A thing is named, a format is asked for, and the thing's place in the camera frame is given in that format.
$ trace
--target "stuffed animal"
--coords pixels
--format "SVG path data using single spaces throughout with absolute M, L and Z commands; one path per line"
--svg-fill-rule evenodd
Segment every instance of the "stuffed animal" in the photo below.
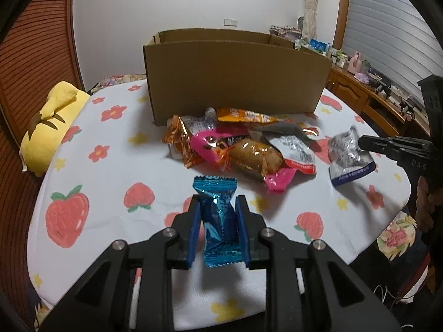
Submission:
M 31 118 L 20 146 L 29 171 L 42 176 L 74 119 L 88 101 L 89 95 L 62 81 L 49 91 L 47 102 Z

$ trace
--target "screw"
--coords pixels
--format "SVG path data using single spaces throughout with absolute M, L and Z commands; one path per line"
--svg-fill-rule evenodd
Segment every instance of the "screw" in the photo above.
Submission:
M 314 242 L 312 242 L 312 246 L 319 251 L 322 251 L 326 248 L 326 243 L 322 239 L 316 239 Z
M 174 237 L 176 234 L 177 234 L 177 230 L 172 227 L 168 227 L 163 230 L 163 236 L 165 236 L 165 237 Z
M 122 239 L 117 239 L 114 242 L 112 242 L 112 248 L 114 248 L 117 251 L 121 251 L 123 248 L 125 248 L 126 242 Z
M 261 234 L 262 236 L 269 238 L 275 235 L 275 231 L 272 228 L 267 227 L 261 230 Z

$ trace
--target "pink detergent jug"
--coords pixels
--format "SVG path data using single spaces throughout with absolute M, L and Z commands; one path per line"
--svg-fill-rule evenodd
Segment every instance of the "pink detergent jug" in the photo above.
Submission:
M 360 72 L 360 69 L 362 68 L 362 57 L 360 56 L 360 52 L 356 51 L 353 58 L 351 58 L 351 61 L 349 61 L 348 71 L 355 75 L 356 73 Z

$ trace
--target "wall socket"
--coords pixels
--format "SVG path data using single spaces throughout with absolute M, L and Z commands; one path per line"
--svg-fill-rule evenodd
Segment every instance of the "wall socket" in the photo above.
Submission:
M 238 20 L 225 19 L 225 26 L 238 26 Z

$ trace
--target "cardboard box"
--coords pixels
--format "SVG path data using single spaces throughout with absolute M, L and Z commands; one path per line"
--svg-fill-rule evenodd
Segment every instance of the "cardboard box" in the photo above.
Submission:
M 277 36 L 209 28 L 159 32 L 143 53 L 157 126 L 207 107 L 314 112 L 332 63 Z

